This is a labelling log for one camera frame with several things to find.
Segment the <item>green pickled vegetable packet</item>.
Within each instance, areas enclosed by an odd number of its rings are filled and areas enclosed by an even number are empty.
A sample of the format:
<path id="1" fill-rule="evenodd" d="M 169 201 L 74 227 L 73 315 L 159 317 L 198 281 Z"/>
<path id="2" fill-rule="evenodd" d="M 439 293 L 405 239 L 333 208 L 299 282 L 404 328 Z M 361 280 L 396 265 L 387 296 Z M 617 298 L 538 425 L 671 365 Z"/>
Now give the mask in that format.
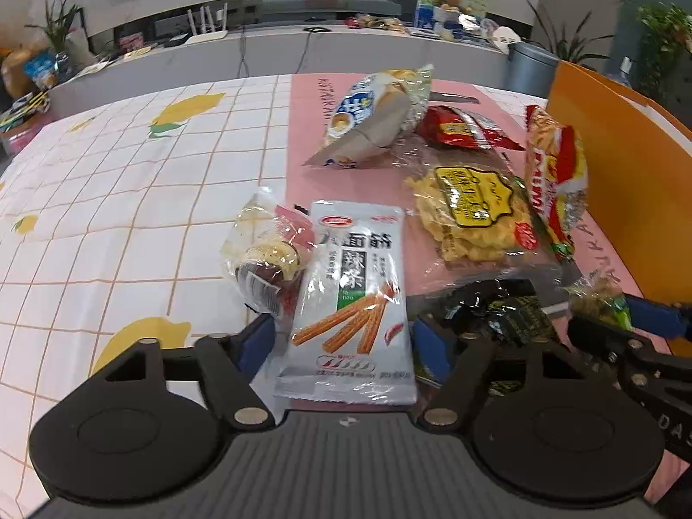
<path id="1" fill-rule="evenodd" d="M 569 311 L 631 332 L 631 315 L 625 294 L 611 276 L 593 271 L 565 287 Z"/>

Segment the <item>dark seaweed snack packet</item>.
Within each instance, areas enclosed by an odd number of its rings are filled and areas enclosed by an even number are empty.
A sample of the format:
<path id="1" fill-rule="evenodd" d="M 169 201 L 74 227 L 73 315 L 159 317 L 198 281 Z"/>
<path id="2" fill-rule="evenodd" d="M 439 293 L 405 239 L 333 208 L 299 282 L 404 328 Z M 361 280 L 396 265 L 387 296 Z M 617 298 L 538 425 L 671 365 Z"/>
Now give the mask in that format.
<path id="1" fill-rule="evenodd" d="M 486 279 L 465 284 L 417 314 L 410 324 L 419 392 L 432 398 L 474 339 L 523 348 L 560 336 L 528 279 Z"/>

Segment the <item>yellow cracker clear bag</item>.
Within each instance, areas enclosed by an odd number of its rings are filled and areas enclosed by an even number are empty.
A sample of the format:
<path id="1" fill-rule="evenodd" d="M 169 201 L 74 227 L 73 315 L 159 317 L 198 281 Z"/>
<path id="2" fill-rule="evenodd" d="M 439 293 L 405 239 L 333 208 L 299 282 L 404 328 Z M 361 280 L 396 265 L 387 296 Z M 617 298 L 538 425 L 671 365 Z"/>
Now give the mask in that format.
<path id="1" fill-rule="evenodd" d="M 562 268 L 521 182 L 491 149 L 429 145 L 414 136 L 395 148 L 413 198 L 412 267 L 422 286 L 475 279 L 560 282 Z"/>

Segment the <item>red yellow noodle snack bag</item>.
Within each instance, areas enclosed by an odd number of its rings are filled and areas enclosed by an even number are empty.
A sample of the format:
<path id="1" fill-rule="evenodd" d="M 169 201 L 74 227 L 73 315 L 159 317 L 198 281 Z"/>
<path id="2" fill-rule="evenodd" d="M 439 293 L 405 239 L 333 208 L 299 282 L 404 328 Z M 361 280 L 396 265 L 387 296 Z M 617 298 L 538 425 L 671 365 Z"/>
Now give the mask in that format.
<path id="1" fill-rule="evenodd" d="M 524 182 L 558 259 L 571 260 L 570 232 L 586 210 L 588 164 L 580 134 L 535 104 L 525 108 Z"/>

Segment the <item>white spicy strips packet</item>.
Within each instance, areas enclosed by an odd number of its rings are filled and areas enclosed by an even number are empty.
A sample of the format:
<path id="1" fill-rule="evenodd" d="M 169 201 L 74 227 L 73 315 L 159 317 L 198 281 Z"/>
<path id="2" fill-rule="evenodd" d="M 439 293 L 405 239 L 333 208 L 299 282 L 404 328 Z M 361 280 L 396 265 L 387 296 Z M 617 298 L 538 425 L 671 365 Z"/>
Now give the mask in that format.
<path id="1" fill-rule="evenodd" d="M 404 212 L 319 200 L 276 394 L 317 403 L 411 405 Z"/>

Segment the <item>clear chocolate cupcake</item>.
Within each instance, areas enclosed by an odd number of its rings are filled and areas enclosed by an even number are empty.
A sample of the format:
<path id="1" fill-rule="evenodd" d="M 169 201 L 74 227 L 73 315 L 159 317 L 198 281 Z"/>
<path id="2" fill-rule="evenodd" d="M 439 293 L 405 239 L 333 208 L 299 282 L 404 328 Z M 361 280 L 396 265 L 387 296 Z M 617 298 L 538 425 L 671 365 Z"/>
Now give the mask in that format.
<path id="1" fill-rule="evenodd" d="M 279 203 L 262 186 L 240 209 L 222 245 L 224 274 L 251 311 L 290 319 L 315 241 L 308 215 Z"/>

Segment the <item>orange cardboard box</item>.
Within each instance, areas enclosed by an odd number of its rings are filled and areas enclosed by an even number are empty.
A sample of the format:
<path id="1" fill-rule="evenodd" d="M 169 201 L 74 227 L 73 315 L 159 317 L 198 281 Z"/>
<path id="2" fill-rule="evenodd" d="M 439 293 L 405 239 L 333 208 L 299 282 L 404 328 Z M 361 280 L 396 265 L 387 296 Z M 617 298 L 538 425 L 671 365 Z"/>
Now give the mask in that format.
<path id="1" fill-rule="evenodd" d="M 582 136 L 585 215 L 636 280 L 636 296 L 690 304 L 690 130 L 656 102 L 569 62 L 557 68 L 547 109 Z"/>

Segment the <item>red snack packet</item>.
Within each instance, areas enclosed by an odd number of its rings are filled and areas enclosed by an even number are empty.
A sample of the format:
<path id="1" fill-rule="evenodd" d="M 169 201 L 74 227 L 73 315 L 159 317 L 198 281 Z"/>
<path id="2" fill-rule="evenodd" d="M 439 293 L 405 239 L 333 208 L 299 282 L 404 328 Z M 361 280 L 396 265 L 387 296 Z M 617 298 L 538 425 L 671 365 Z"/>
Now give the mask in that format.
<path id="1" fill-rule="evenodd" d="M 430 106 L 415 134 L 434 147 L 489 150 L 500 147 L 523 151 L 515 139 L 488 117 L 449 106 Z"/>

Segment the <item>grey round trash bin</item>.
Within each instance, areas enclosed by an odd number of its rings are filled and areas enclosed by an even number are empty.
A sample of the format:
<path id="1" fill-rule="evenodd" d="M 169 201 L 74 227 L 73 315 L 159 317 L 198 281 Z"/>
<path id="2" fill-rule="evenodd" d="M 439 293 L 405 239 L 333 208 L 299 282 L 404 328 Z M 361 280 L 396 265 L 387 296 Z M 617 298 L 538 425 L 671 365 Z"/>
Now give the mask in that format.
<path id="1" fill-rule="evenodd" d="M 527 42 L 511 43 L 504 87 L 546 99 L 560 63 L 555 54 L 542 47 Z"/>

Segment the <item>potted green leaf plant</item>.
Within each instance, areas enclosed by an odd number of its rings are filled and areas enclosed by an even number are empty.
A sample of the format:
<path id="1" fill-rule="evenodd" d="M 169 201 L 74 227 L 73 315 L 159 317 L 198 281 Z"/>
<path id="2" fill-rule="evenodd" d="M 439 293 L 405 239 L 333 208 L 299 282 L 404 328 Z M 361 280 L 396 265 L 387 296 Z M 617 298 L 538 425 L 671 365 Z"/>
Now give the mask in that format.
<path id="1" fill-rule="evenodd" d="M 601 51 L 592 51 L 591 46 L 600 41 L 610 41 L 615 35 L 606 34 L 599 36 L 585 36 L 583 29 L 593 16 L 593 12 L 588 11 L 580 20 L 571 35 L 567 32 L 567 24 L 564 22 L 561 28 L 557 28 L 550 18 L 547 8 L 541 5 L 535 6 L 530 0 L 527 1 L 534 19 L 537 21 L 538 31 L 544 35 L 545 40 L 539 41 L 535 36 L 525 39 L 529 45 L 538 47 L 555 55 L 561 61 L 570 62 L 582 66 L 586 69 L 595 71 L 591 61 L 605 61 L 609 58 L 608 54 Z"/>

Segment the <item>climbing green vine plant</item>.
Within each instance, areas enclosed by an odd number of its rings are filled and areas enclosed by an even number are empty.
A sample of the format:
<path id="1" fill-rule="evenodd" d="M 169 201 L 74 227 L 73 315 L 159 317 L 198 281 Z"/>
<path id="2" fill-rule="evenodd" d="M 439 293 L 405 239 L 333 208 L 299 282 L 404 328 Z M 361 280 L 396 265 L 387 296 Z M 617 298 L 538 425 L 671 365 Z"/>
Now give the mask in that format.
<path id="1" fill-rule="evenodd" d="M 691 14 L 676 3 L 646 3 L 639 7 L 643 26 L 637 60 L 638 91 L 659 103 L 684 53 L 691 53 Z"/>

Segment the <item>blue white chip bag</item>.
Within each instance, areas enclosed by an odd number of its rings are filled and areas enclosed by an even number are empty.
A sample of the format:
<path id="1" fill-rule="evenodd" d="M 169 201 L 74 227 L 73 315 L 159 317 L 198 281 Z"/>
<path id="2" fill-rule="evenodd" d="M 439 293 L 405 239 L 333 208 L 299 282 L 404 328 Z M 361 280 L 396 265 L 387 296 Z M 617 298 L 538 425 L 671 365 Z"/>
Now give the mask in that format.
<path id="1" fill-rule="evenodd" d="M 354 83 L 328 117 L 307 167 L 357 167 L 410 135 L 425 117 L 434 67 L 389 69 Z"/>

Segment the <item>pink table mat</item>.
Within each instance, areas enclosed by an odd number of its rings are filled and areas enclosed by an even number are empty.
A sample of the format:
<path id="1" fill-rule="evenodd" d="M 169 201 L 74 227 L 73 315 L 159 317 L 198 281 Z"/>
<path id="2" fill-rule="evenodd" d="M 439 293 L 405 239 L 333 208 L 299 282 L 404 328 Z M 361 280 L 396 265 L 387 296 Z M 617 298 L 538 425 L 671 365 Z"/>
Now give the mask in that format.
<path id="1" fill-rule="evenodd" d="M 308 160 L 321 148 L 332 110 L 348 93 L 359 75 L 323 73 L 279 76 L 273 105 L 287 113 L 285 199 L 309 208 L 316 200 L 393 205 L 405 218 L 405 290 L 409 315 L 426 308 L 434 298 L 465 282 L 493 276 L 526 278 L 534 283 L 542 304 L 555 316 L 560 334 L 567 331 L 567 293 L 564 288 L 583 274 L 600 268 L 624 292 L 641 294 L 623 260 L 590 215 L 585 215 L 572 236 L 576 253 L 570 263 L 560 263 L 549 247 L 508 261 L 462 260 L 446 264 L 423 228 L 415 211 L 415 198 L 405 183 L 415 167 L 401 167 L 389 152 L 361 167 L 309 167 Z"/>

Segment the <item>grey low tv cabinet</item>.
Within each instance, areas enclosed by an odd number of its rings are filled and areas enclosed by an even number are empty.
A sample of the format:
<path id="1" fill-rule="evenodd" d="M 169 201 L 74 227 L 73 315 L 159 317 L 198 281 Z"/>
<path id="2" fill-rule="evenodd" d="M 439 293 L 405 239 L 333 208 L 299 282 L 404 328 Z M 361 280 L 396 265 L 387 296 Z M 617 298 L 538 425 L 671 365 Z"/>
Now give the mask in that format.
<path id="1" fill-rule="evenodd" d="M 501 88 L 507 56 L 494 48 L 417 38 L 377 29 L 331 25 L 326 33 L 303 26 L 251 27 L 225 39 L 155 48 L 117 60 L 96 74 L 74 77 L 49 91 L 62 119 L 104 104 L 176 87 L 241 77 L 284 74 L 368 74 L 433 64 L 442 80 Z"/>

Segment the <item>left potted grass plant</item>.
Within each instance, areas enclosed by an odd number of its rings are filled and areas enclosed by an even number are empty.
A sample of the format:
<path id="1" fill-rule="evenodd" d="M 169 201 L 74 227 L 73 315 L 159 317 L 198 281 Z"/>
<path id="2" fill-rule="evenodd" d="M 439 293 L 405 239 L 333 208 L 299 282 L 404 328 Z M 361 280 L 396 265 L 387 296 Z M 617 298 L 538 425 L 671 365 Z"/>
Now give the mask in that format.
<path id="1" fill-rule="evenodd" d="M 66 53 L 67 36 L 76 15 L 81 12 L 81 7 L 70 0 L 46 0 L 45 21 L 42 25 L 26 23 L 25 27 L 41 31 L 49 42 L 49 46 L 55 54 Z"/>

